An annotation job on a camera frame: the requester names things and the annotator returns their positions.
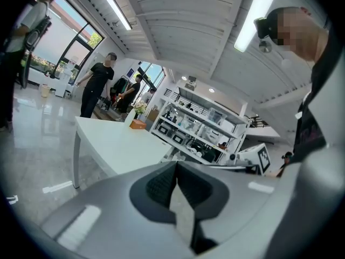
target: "black bag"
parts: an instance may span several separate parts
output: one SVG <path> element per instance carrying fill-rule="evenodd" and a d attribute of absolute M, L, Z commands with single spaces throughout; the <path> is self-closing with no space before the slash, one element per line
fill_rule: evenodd
<path fill-rule="evenodd" d="M 29 79 L 29 69 L 30 69 L 30 61 L 32 58 L 32 52 L 36 48 L 38 42 L 42 38 L 42 36 L 47 32 L 48 28 L 51 26 L 50 17 L 47 15 L 41 20 L 41 22 L 33 29 L 31 30 L 25 37 L 25 41 L 23 44 L 23 51 L 27 50 L 29 52 L 26 62 L 22 68 L 22 71 L 19 72 L 19 82 L 22 86 L 22 88 L 26 88 L 27 81 Z"/>

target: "black t-shirt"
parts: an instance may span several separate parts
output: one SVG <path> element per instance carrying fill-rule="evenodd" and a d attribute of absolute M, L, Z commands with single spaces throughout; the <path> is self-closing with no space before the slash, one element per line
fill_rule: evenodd
<path fill-rule="evenodd" d="M 92 90 L 96 95 L 100 95 L 107 80 L 113 79 L 114 70 L 111 67 L 105 67 L 103 63 L 96 63 L 92 66 L 91 71 L 93 74 L 85 88 Z"/>
<path fill-rule="evenodd" d="M 140 90 L 140 83 L 135 83 L 131 88 L 134 88 L 134 91 L 130 94 L 125 95 L 125 97 L 123 98 L 124 103 L 131 103 L 134 100 L 135 96 Z"/>
<path fill-rule="evenodd" d="M 341 41 L 337 38 L 334 30 L 331 29 L 329 31 L 325 50 L 312 69 L 312 90 L 298 110 L 298 112 L 302 111 L 302 117 L 297 123 L 293 162 L 301 161 L 311 151 L 321 148 L 326 144 L 322 132 L 310 112 L 308 105 L 329 78 L 336 66 L 341 50 Z"/>

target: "window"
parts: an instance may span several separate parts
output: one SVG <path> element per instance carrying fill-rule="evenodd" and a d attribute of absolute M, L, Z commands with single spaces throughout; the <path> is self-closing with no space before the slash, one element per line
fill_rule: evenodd
<path fill-rule="evenodd" d="M 103 38 L 67 0 L 54 0 L 49 16 L 52 25 L 36 46 L 30 67 L 59 78 L 69 59 L 76 56 L 77 64 L 69 82 L 73 84 L 83 63 Z"/>
<path fill-rule="evenodd" d="M 151 64 L 148 70 L 146 71 L 147 77 L 150 81 L 154 82 L 158 75 L 161 73 L 162 67 L 156 64 Z"/>
<path fill-rule="evenodd" d="M 141 65 L 140 65 L 140 68 L 143 69 L 143 71 L 145 72 L 147 67 L 149 67 L 151 63 L 147 63 L 147 62 L 143 62 Z"/>
<path fill-rule="evenodd" d="M 158 88 L 160 83 L 162 82 L 162 80 L 164 79 L 165 77 L 165 74 L 164 74 L 164 71 L 163 71 L 163 68 L 159 65 L 156 65 L 156 64 L 148 64 L 148 63 L 142 63 L 140 65 L 140 68 L 144 71 L 144 73 L 147 75 L 147 77 L 150 79 L 151 83 L 156 87 Z M 137 74 L 140 74 L 139 71 L 137 71 L 132 79 L 130 80 L 131 82 L 135 82 L 135 77 Z M 135 104 L 136 101 L 141 97 L 143 96 L 146 92 L 148 92 L 150 90 L 151 86 L 145 82 L 145 81 L 142 81 L 141 82 L 141 87 L 140 87 L 140 90 L 138 92 L 138 94 L 136 95 L 134 101 L 132 104 Z"/>

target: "shelf unit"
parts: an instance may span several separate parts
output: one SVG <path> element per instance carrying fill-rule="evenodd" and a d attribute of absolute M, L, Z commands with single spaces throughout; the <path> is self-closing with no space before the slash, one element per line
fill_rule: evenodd
<path fill-rule="evenodd" d="M 212 122 L 210 119 L 208 119 L 207 117 L 196 113 L 194 111 L 189 110 L 188 108 L 185 108 L 184 106 L 179 105 L 178 103 L 174 102 L 174 101 L 169 101 L 172 105 L 174 105 L 176 108 L 178 108 L 179 110 L 181 110 L 183 113 L 193 116 L 195 119 L 197 119 L 198 121 L 202 122 L 202 123 L 207 123 L 207 125 L 212 128 L 213 130 L 220 132 L 221 134 L 223 134 L 226 137 L 229 138 L 237 138 L 233 133 L 226 131 L 225 129 L 223 129 L 221 126 L 219 126 L 218 124 L 216 124 L 215 122 Z"/>
<path fill-rule="evenodd" d="M 180 150 L 182 153 L 190 156 L 191 158 L 194 158 L 198 162 L 205 164 L 205 165 L 218 165 L 218 164 L 224 164 L 224 162 L 229 158 L 230 154 L 235 153 L 242 142 L 244 141 L 243 134 L 245 133 L 249 123 L 244 117 L 240 117 L 236 113 L 232 112 L 230 109 L 222 106 L 221 104 L 216 103 L 215 101 L 212 101 L 204 96 L 202 94 L 194 92 L 192 90 L 189 90 L 183 86 L 178 86 L 178 91 L 170 91 L 169 96 L 162 96 L 162 100 L 165 101 L 164 106 L 160 109 L 160 113 L 157 116 L 156 120 L 154 121 L 150 133 L 155 134 L 157 137 L 161 138 L 163 141 L 169 143 L 173 147 Z M 183 101 L 186 103 L 191 103 L 191 106 L 194 107 L 194 111 L 191 111 L 190 109 L 186 108 L 186 106 L 180 105 L 178 102 Z M 175 108 L 176 110 L 179 110 L 183 112 L 185 115 L 190 116 L 191 118 L 194 118 L 204 124 L 205 126 L 211 128 L 212 130 L 222 134 L 226 138 L 228 138 L 227 141 L 227 151 L 220 149 L 217 145 L 214 145 L 213 143 L 197 136 L 194 132 L 190 132 L 187 129 L 183 128 L 182 126 L 179 126 L 178 124 L 166 119 L 163 117 L 163 114 L 166 112 L 166 110 L 171 110 L 172 108 L 168 109 L 169 107 Z M 210 110 L 210 108 L 214 108 L 217 111 L 220 111 L 226 115 L 226 121 L 232 124 L 229 126 L 228 124 L 225 124 L 224 127 L 221 127 L 217 123 L 211 121 L 207 118 L 207 112 Z M 214 150 L 217 150 L 220 152 L 220 156 L 218 157 L 217 162 L 209 163 L 203 158 L 198 157 L 196 154 L 189 151 L 185 145 L 180 145 L 173 141 L 172 138 L 167 137 L 163 133 L 159 132 L 158 129 L 158 123 L 161 122 L 166 123 L 170 127 L 178 129 L 180 132 L 185 133 L 186 135 L 190 135 L 194 139 L 197 139 L 200 141 L 200 143 L 203 143 L 205 145 L 210 146 Z"/>
<path fill-rule="evenodd" d="M 227 116 L 226 119 L 227 121 L 233 123 L 234 125 L 241 125 L 247 123 L 247 121 L 240 117 L 239 115 L 235 114 L 228 108 L 222 106 L 221 104 L 216 103 L 215 101 L 212 101 L 208 99 L 207 97 L 201 97 L 200 95 L 196 94 L 194 91 L 180 86 L 178 88 L 180 92 L 180 96 L 192 101 L 193 103 L 206 108 L 207 110 L 211 107 L 215 108 L 216 110 L 219 110 L 221 112 L 224 112 Z"/>
<path fill-rule="evenodd" d="M 192 133 L 192 132 L 188 131 L 187 129 L 185 129 L 185 128 L 179 126 L 179 125 L 177 125 L 177 124 L 174 123 L 174 122 L 171 122 L 170 120 L 164 118 L 163 116 L 160 116 L 160 118 L 161 118 L 164 122 L 167 122 L 168 124 L 170 124 L 170 125 L 176 127 L 179 131 L 182 131 L 182 132 L 184 132 L 185 134 L 188 134 L 188 135 L 194 137 L 195 139 L 198 139 L 198 140 L 201 141 L 202 143 L 205 143 L 205 144 L 209 145 L 210 147 L 212 147 L 212 148 L 214 148 L 214 149 L 220 151 L 221 153 L 229 154 L 227 151 L 225 151 L 225 150 L 219 148 L 219 147 L 216 146 L 215 144 L 213 144 L 213 143 L 211 143 L 211 142 L 208 142 L 207 140 L 205 140 L 205 139 L 203 139 L 203 138 L 197 136 L 195 133 Z"/>
<path fill-rule="evenodd" d="M 190 157 L 194 158 L 195 160 L 199 161 L 202 164 L 205 165 L 214 165 L 214 163 L 210 163 L 207 160 L 198 157 L 196 154 L 190 152 L 188 149 L 186 149 L 183 145 L 180 145 L 179 143 L 176 143 L 175 141 L 173 141 L 173 139 L 167 137 L 166 135 L 164 135 L 163 133 L 159 132 L 157 129 L 152 130 L 152 133 L 154 133 L 156 136 L 158 136 L 159 138 L 161 138 L 162 140 L 164 140 L 165 142 L 171 144 L 172 146 L 174 146 L 175 148 L 179 149 L 180 151 L 182 151 L 183 153 L 189 155 Z"/>

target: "white shelf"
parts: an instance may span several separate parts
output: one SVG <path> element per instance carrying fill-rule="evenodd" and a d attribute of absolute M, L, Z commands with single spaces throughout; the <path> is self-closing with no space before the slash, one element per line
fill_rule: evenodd
<path fill-rule="evenodd" d="M 219 126 L 218 124 L 216 124 L 215 122 L 212 122 L 211 120 L 209 120 L 206 116 L 203 116 L 201 114 L 198 114 L 192 110 L 189 110 L 188 108 L 185 108 L 184 106 L 179 105 L 178 103 L 174 102 L 174 101 L 169 101 L 172 105 L 174 105 L 175 107 L 177 107 L 178 109 L 180 109 L 182 112 L 184 112 L 187 115 L 193 116 L 195 119 L 197 119 L 198 121 L 204 123 L 206 122 L 207 125 L 209 127 L 211 127 L 213 130 L 220 132 L 221 134 L 225 135 L 226 137 L 229 138 L 235 138 L 237 139 L 237 137 L 231 133 L 231 132 L 227 132 L 225 129 L 223 129 L 221 126 Z"/>
<path fill-rule="evenodd" d="M 203 158 L 200 158 L 196 154 L 190 152 L 189 150 L 187 150 L 185 148 L 185 146 L 180 145 L 179 143 L 176 143 L 175 141 L 173 141 L 173 139 L 167 137 L 163 133 L 160 133 L 157 129 L 154 129 L 152 132 L 154 134 L 156 134 L 159 138 L 163 139 L 165 142 L 171 144 L 175 148 L 178 148 L 180 151 L 182 151 L 183 153 L 189 155 L 190 157 L 194 158 L 195 160 L 199 161 L 200 163 L 205 164 L 205 165 L 211 165 L 211 164 L 214 165 L 214 163 L 210 163 L 207 160 L 205 160 Z"/>
<path fill-rule="evenodd" d="M 160 118 L 161 118 L 164 122 L 167 122 L 168 124 L 170 124 L 170 125 L 172 125 L 172 126 L 178 128 L 180 131 L 182 131 L 182 132 L 184 132 L 184 133 L 186 133 L 186 134 L 189 134 L 189 135 L 193 136 L 195 139 L 198 139 L 199 141 L 201 141 L 201 142 L 203 142 L 203 143 L 209 145 L 210 147 L 212 147 L 212 148 L 214 148 L 214 149 L 220 151 L 221 153 L 228 154 L 227 151 L 225 151 L 225 150 L 219 148 L 218 146 L 216 146 L 215 144 L 213 144 L 213 143 L 211 143 L 211 142 L 208 142 L 207 140 L 205 140 L 205 139 L 203 139 L 203 138 L 197 136 L 195 133 L 192 133 L 192 132 L 188 131 L 187 129 L 185 129 L 185 128 L 183 128 L 183 127 L 181 127 L 181 126 L 175 124 L 174 122 L 171 122 L 170 120 L 168 120 L 168 119 L 166 119 L 166 118 L 164 118 L 164 117 L 162 117 L 162 116 L 160 116 Z"/>
<path fill-rule="evenodd" d="M 196 92 L 185 88 L 185 87 L 179 87 L 178 88 L 180 91 L 180 96 L 192 101 L 195 104 L 198 104 L 199 106 L 206 108 L 207 110 L 211 107 L 215 108 L 216 110 L 219 110 L 221 112 L 224 112 L 227 116 L 226 119 L 235 124 L 235 125 L 241 125 L 241 124 L 246 124 L 247 121 L 238 116 L 237 114 L 233 113 L 231 110 L 229 110 L 228 108 L 226 108 L 225 106 L 222 106 L 221 104 L 216 103 L 215 101 L 212 101 L 206 97 L 202 97 L 199 94 L 197 94 Z"/>

